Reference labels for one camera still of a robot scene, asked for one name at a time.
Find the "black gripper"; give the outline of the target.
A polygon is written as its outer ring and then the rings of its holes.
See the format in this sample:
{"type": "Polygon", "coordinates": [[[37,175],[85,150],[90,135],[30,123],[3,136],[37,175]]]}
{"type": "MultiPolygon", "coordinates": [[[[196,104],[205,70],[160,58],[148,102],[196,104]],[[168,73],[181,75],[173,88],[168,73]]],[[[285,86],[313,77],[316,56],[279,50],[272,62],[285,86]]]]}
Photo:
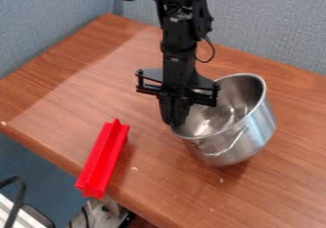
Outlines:
{"type": "Polygon", "coordinates": [[[166,125],[172,121],[176,126],[184,123],[192,104],[216,106],[220,87],[197,73],[194,56],[190,52],[165,52],[162,69],[140,69],[134,75],[136,92],[158,95],[160,116],[166,125]]]}

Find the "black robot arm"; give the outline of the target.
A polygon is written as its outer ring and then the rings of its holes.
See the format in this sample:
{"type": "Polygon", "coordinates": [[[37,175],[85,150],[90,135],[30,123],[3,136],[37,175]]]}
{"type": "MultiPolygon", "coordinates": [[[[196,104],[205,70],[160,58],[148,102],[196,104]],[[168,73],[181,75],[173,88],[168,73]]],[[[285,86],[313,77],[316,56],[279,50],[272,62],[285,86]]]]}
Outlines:
{"type": "Polygon", "coordinates": [[[197,73],[197,42],[208,39],[213,17],[205,0],[153,0],[162,31],[161,69],[136,71],[136,91],[158,100],[161,119],[180,125],[194,104],[213,107],[220,86],[197,73]]]}

